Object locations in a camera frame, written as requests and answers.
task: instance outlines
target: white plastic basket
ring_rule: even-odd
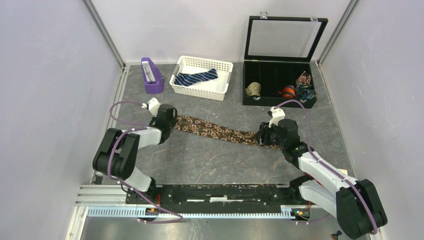
[[[174,84],[175,76],[179,73],[198,74],[216,69],[217,79],[202,81],[191,86]],[[200,98],[223,101],[230,83],[233,64],[226,61],[217,61],[206,58],[181,56],[176,64],[169,84],[177,94],[190,95]]]

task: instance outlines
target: necktie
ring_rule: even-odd
[[[179,73],[175,77],[174,84],[188,87],[198,82],[206,82],[217,78],[217,70],[213,68],[209,71],[195,74]]]

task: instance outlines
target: striped tie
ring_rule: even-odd
[[[209,71],[195,74],[180,73],[175,77],[174,84],[188,87],[198,82],[206,82],[217,78],[217,70],[213,68]]]

